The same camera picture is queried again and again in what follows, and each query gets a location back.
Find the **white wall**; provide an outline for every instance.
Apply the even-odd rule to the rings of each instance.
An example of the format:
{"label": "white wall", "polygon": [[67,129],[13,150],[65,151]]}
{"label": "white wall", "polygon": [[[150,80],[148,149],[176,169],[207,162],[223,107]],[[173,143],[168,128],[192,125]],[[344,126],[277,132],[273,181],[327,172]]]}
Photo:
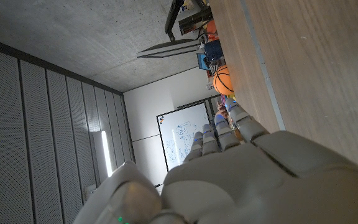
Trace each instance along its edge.
{"label": "white wall", "polygon": [[167,174],[156,116],[217,95],[207,83],[206,71],[193,68],[124,93],[136,163],[153,184]]}

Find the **fluorescent light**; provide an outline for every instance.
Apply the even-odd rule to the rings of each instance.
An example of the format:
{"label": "fluorescent light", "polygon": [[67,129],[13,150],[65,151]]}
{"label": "fluorescent light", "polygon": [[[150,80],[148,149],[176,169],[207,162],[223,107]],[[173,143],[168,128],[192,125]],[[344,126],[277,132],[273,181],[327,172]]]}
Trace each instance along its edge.
{"label": "fluorescent light", "polygon": [[107,144],[106,131],[102,131],[104,159],[106,160],[107,175],[110,177],[112,174],[109,145]]}

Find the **orange ball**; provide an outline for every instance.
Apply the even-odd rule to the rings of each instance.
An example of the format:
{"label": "orange ball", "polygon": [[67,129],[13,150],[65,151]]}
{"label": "orange ball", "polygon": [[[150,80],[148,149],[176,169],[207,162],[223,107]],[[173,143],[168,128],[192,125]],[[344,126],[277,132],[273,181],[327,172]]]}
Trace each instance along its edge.
{"label": "orange ball", "polygon": [[220,66],[214,75],[213,85],[218,93],[231,95],[234,93],[231,85],[229,70],[226,65]]}

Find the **wooden table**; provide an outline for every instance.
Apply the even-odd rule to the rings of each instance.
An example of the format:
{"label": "wooden table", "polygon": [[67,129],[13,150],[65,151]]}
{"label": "wooden table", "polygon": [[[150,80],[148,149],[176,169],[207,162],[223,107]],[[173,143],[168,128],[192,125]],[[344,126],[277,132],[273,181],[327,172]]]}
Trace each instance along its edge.
{"label": "wooden table", "polygon": [[358,163],[358,0],[209,2],[238,102]]}

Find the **concrete ceiling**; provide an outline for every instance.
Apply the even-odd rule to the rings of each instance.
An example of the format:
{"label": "concrete ceiling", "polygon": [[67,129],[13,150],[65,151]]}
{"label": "concrete ceiling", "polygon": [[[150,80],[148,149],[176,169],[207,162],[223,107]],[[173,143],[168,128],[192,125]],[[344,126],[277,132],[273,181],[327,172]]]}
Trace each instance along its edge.
{"label": "concrete ceiling", "polygon": [[[137,52],[169,41],[164,25],[171,3],[0,0],[0,42],[128,91],[198,65],[195,53],[163,59],[136,57]],[[173,33],[177,39],[197,36],[181,36],[177,24]]]}

